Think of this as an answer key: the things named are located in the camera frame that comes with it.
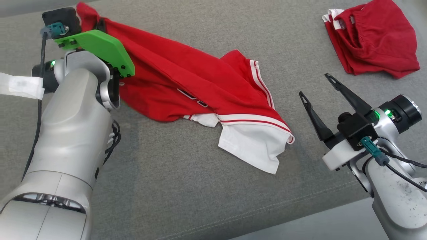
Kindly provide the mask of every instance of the green 3d-printed part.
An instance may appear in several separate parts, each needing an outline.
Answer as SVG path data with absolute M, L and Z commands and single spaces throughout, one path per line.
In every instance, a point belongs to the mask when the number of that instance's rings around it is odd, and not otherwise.
M 72 36 L 55 39 L 64 50 L 82 47 L 100 59 L 117 67 L 120 75 L 127 77 L 135 75 L 135 65 L 123 44 L 115 37 L 99 30 L 90 30 Z

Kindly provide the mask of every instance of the gray couch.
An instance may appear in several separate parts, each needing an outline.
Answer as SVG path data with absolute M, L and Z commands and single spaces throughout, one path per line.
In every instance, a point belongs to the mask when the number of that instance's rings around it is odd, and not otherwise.
M 335 129 L 351 110 L 327 82 L 328 72 L 372 106 L 398 94 L 427 111 L 427 4 L 396 0 L 416 30 L 421 70 L 394 80 L 385 73 L 344 72 L 321 16 L 363 0 L 102 0 L 91 2 L 112 20 L 221 57 L 238 49 L 260 62 L 276 110 L 296 142 L 279 156 L 276 175 L 217 147 L 214 129 L 178 120 L 158 123 L 123 105 L 114 111 L 122 141 L 94 189 L 93 239 L 228 239 L 367 197 L 347 170 L 330 172 L 298 97 L 304 91 Z M 0 72 L 29 75 L 39 61 L 41 13 L 1 19 Z M 53 41 L 47 59 L 63 55 Z M 44 106 L 51 96 L 46 96 Z M 0 96 L 0 198 L 20 183 L 35 132 L 35 100 Z M 413 159 L 427 155 L 427 121 L 399 139 Z

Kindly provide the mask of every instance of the clothing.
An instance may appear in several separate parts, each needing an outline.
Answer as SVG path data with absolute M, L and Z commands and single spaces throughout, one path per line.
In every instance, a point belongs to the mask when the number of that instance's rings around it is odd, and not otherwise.
M 386 71 L 399 79 L 420 69 L 415 31 L 392 0 L 373 0 L 322 17 L 347 73 Z
M 77 13 L 83 31 L 101 18 L 85 3 L 77 5 Z M 257 61 L 237 50 L 218 59 L 107 18 L 104 22 L 135 65 L 135 76 L 124 78 L 120 87 L 129 106 L 156 121 L 186 118 L 210 127 L 219 121 L 219 147 L 263 171 L 276 172 L 277 155 L 294 137 L 274 110 Z

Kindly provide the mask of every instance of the black cable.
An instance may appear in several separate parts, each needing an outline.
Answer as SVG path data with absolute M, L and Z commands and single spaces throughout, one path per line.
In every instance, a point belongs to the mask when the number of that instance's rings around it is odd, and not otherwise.
M 40 73 L 39 77 L 43 78 L 44 74 L 44 55 L 46 52 L 46 40 L 47 40 L 47 32 L 43 33 L 43 38 L 41 40 L 41 55 L 40 55 Z M 40 135 L 40 126 L 41 126 L 41 100 L 38 100 L 37 102 L 37 127 L 35 129 L 35 136 L 34 136 L 34 142 L 32 144 L 31 152 L 28 156 L 27 164 L 25 165 L 24 174 L 22 175 L 21 181 L 24 179 L 25 174 L 28 171 L 29 165 L 31 164 L 32 157 L 34 155 L 34 148 L 37 144 L 38 137 Z
M 422 163 L 419 163 L 419 162 L 416 162 L 416 161 L 413 161 L 413 160 L 409 160 L 409 159 L 406 159 L 406 158 L 403 158 L 403 157 L 400 157 L 400 156 L 394 155 L 394 154 L 389 153 L 388 151 L 386 151 L 386 150 L 384 150 L 384 149 L 381 149 L 381 148 L 380 148 L 380 150 L 381 150 L 385 155 L 387 155 L 387 156 L 389 156 L 389 157 L 392 157 L 392 158 L 395 158 L 395 159 L 399 159 L 399 160 L 400 160 L 400 161 L 402 161 L 402 162 L 410 163 L 410 164 L 412 164 L 412 165 L 414 165 L 414 166 L 417 166 L 417 167 L 427 168 L 427 165 L 425 165 L 425 164 L 422 164 Z
M 405 181 L 407 181 L 408 183 L 416 186 L 417 188 L 419 188 L 421 191 L 426 192 L 427 193 L 427 189 L 425 189 L 424 187 L 422 187 L 421 185 L 417 184 L 416 182 L 412 181 L 411 179 L 407 178 L 405 175 L 403 175 L 402 173 L 400 173 L 399 171 L 397 171 L 396 169 L 394 169 L 392 166 L 390 166 L 390 164 L 388 162 L 383 162 L 384 165 L 386 165 L 392 172 L 394 172 L 396 175 L 398 175 L 399 177 L 403 178 Z
M 107 157 L 104 159 L 103 165 L 110 158 L 114 148 L 119 144 L 120 140 L 122 139 L 122 134 L 120 133 L 120 125 L 116 120 L 113 120 L 113 124 L 111 127 L 113 128 L 113 133 L 114 133 L 113 143 L 109 148 L 107 148 L 107 150 L 105 150 L 105 154 L 107 154 Z
M 371 159 L 373 159 L 374 157 L 370 157 L 370 158 L 368 158 L 364 163 L 363 163 L 363 166 L 362 166 L 362 172 L 366 175 L 366 165 L 368 164 L 368 162 L 369 162 L 369 160 L 371 160 Z

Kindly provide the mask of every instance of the white tape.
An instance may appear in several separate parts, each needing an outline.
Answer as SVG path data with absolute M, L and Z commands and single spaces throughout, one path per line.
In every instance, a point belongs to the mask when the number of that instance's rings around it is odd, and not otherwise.
M 0 73 L 0 94 L 42 99 L 43 79 Z

